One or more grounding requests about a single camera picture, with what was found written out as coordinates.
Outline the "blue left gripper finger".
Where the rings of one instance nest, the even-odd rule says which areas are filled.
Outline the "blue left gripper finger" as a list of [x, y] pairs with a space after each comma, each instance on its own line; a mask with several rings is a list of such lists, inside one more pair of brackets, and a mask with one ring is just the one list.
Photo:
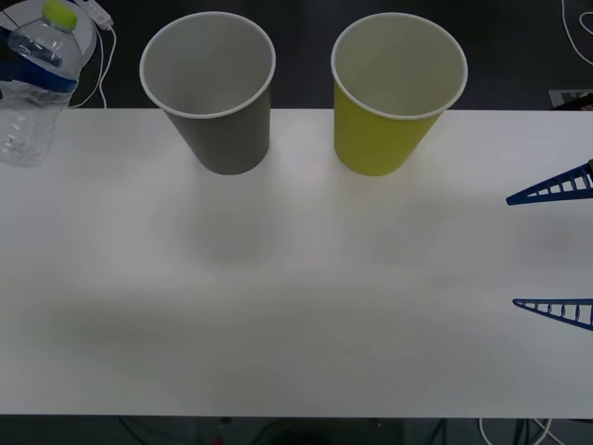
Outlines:
[[19, 55], [1, 62], [1, 80], [27, 83], [56, 93], [73, 93], [78, 85], [76, 80], [57, 75]]

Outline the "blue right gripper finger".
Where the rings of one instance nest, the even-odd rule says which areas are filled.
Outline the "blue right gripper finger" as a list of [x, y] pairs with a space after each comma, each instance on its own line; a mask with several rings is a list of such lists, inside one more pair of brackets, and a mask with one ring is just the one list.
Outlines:
[[509, 206], [592, 198], [592, 160], [506, 198]]
[[592, 299], [514, 299], [512, 303], [548, 319], [592, 330]]

